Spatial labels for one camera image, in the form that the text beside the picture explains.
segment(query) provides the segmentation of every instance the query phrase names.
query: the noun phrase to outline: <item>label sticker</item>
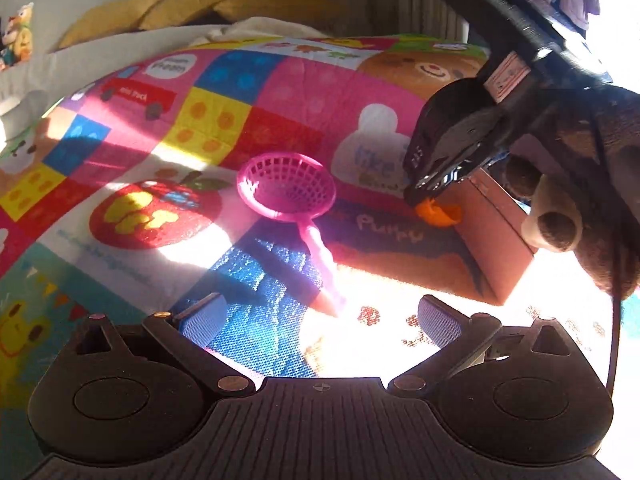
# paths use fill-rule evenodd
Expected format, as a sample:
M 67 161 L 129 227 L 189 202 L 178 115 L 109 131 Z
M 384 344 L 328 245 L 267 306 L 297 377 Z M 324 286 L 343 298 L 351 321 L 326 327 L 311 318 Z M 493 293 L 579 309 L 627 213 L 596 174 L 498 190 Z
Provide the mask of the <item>label sticker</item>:
M 484 83 L 495 102 L 500 103 L 531 72 L 527 64 L 511 52 Z
M 163 57 L 149 65 L 145 74 L 156 79 L 174 79 L 191 70 L 197 60 L 198 57 L 194 54 L 175 54 Z

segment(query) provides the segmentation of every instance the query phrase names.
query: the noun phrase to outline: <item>speech bubble print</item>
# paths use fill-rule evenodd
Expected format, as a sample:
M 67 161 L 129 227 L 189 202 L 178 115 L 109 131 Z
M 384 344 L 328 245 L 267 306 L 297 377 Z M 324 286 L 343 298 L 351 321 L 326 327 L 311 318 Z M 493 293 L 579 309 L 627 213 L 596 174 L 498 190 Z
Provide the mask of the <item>speech bubble print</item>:
M 354 186 L 402 196 L 406 176 L 402 160 L 409 138 L 398 134 L 398 116 L 388 106 L 371 104 L 363 108 L 358 129 L 335 151 L 331 172 Z
M 197 60 L 195 54 L 163 57 L 146 67 L 145 74 L 156 79 L 175 79 L 191 70 Z

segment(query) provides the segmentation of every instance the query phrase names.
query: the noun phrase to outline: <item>paw print pattern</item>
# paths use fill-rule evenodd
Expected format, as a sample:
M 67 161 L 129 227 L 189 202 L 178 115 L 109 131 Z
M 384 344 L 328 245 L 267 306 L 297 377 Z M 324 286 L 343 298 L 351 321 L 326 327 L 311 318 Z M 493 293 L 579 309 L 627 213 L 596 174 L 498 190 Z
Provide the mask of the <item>paw print pattern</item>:
M 567 319 L 564 324 L 564 327 L 571 332 L 571 337 L 575 341 L 575 343 L 585 352 L 591 352 L 591 347 L 586 346 L 580 337 L 580 327 L 573 319 Z
M 604 330 L 602 325 L 597 321 L 593 322 L 593 329 L 595 330 L 596 334 L 598 334 L 599 337 L 604 337 L 607 335 L 606 330 Z
M 529 305 L 527 307 L 527 314 L 531 316 L 531 319 L 536 319 L 540 315 L 540 310 L 535 306 Z
M 427 336 L 424 331 L 420 328 L 420 324 L 418 323 L 418 317 L 413 314 L 406 319 L 407 325 L 415 330 L 415 337 L 413 339 L 402 339 L 402 344 L 408 346 L 409 348 L 413 348 L 418 346 L 419 344 L 435 344 L 429 336 Z
M 380 312 L 372 306 L 363 306 L 360 309 L 358 321 L 367 326 L 373 326 L 380 322 Z

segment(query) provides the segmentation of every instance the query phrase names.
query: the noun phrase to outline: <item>pink toy strainer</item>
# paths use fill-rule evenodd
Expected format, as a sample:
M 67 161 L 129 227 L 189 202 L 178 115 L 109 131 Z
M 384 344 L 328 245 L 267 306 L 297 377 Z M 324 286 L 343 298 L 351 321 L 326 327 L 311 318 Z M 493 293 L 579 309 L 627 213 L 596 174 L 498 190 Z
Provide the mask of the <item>pink toy strainer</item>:
M 336 266 L 324 246 L 313 218 L 329 211 L 335 202 L 335 183 L 319 162 L 299 153 L 265 153 L 249 160 L 238 172 L 238 193 L 255 212 L 280 222 L 298 224 L 309 247 L 324 289 L 334 304 L 334 314 L 345 307 L 335 285 Z

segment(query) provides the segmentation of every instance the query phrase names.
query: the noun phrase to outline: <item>curtain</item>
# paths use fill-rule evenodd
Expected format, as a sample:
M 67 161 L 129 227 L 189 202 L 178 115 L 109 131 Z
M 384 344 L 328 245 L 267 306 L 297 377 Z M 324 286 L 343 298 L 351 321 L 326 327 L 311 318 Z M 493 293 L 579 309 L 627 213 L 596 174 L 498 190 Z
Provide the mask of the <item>curtain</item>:
M 442 0 L 367 0 L 372 32 L 426 34 L 451 41 L 468 37 L 467 23 Z

